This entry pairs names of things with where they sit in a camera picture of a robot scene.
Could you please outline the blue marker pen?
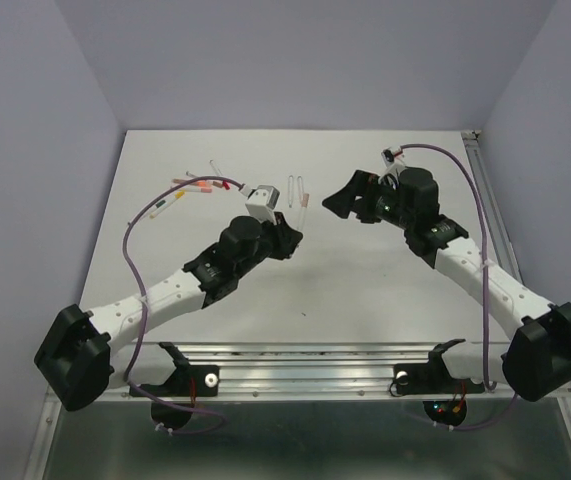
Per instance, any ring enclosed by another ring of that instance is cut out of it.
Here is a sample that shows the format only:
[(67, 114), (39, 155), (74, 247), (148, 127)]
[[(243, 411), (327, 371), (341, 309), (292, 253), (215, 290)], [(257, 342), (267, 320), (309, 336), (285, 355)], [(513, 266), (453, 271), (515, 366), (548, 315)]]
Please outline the blue marker pen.
[(287, 205), (293, 208), (294, 205), (294, 176), (289, 175), (287, 179)]

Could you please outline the peach orange marker pen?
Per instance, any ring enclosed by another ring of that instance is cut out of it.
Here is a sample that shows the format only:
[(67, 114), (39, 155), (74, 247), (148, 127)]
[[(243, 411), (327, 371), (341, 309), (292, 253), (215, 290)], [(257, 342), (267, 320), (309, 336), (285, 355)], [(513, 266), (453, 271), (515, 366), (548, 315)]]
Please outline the peach orange marker pen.
[(297, 230), (300, 232), (302, 232), (304, 229), (307, 211), (308, 211), (308, 204), (309, 204), (309, 194), (304, 193), (300, 201), (300, 209), (298, 212), (298, 219), (297, 219)]

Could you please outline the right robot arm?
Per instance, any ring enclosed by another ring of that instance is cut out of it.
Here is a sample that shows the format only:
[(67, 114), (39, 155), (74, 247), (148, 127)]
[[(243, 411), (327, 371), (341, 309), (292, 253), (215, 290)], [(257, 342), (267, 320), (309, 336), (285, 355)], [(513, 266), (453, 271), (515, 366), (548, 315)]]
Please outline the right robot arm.
[(571, 303), (554, 304), (484, 259), (468, 232), (441, 213), (429, 171), (409, 167), (380, 177), (358, 170), (322, 204), (342, 219), (354, 214), (362, 223), (400, 228), (410, 251), (487, 307), (509, 340), (507, 348), (440, 343), (426, 362), (396, 367), (398, 394), (452, 393), (461, 383), (479, 392), (488, 379), (534, 402), (571, 382)]

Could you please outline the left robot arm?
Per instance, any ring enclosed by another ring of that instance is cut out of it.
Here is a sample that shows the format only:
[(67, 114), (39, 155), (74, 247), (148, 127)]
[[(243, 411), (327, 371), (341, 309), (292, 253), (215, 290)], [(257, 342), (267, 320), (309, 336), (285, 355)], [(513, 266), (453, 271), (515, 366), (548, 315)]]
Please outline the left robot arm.
[(88, 311), (73, 304), (54, 319), (35, 355), (35, 365), (63, 407), (80, 410), (127, 378), (157, 397), (214, 396), (205, 378), (213, 366), (191, 366), (172, 343), (160, 348), (170, 357), (129, 369), (119, 352), (179, 316), (203, 310), (234, 292), (240, 280), (266, 259), (287, 260), (303, 239), (281, 213), (274, 222), (251, 216), (231, 220), (217, 242), (167, 279), (118, 302)]

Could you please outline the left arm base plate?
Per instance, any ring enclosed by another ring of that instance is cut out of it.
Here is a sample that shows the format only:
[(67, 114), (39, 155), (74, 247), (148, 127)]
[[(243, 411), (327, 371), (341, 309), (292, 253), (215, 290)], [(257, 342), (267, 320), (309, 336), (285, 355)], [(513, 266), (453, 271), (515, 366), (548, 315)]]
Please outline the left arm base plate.
[(174, 368), (164, 380), (142, 383), (138, 387), (155, 397), (211, 398), (218, 395), (220, 368), (218, 365), (191, 365)]

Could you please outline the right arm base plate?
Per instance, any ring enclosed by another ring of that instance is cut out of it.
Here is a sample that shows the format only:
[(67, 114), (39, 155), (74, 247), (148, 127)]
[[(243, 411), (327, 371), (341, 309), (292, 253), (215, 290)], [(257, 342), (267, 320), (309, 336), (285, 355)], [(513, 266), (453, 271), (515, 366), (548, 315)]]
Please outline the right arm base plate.
[(410, 363), (394, 367), (389, 392), (394, 397), (410, 395), (462, 394), (470, 381), (453, 378), (440, 364)]

